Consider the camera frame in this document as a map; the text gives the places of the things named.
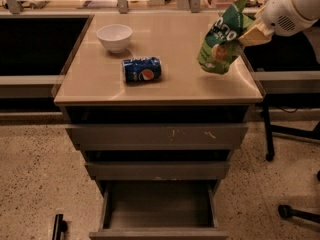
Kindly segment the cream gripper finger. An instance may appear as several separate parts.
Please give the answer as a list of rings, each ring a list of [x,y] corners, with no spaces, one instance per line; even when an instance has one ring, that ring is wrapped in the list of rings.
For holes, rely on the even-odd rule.
[[[273,34],[274,29],[259,19],[239,37],[239,42],[245,47],[258,46],[270,42]]]

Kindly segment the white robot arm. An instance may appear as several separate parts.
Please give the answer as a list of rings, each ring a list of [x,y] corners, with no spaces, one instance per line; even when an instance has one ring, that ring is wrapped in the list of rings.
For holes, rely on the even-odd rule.
[[[320,0],[269,0],[239,38],[273,62],[319,65]]]

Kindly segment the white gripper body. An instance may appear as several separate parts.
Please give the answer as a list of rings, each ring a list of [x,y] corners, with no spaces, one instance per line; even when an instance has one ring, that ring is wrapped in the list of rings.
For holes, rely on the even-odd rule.
[[[262,20],[279,36],[292,36],[309,27],[309,21],[298,13],[293,0],[269,0]]]

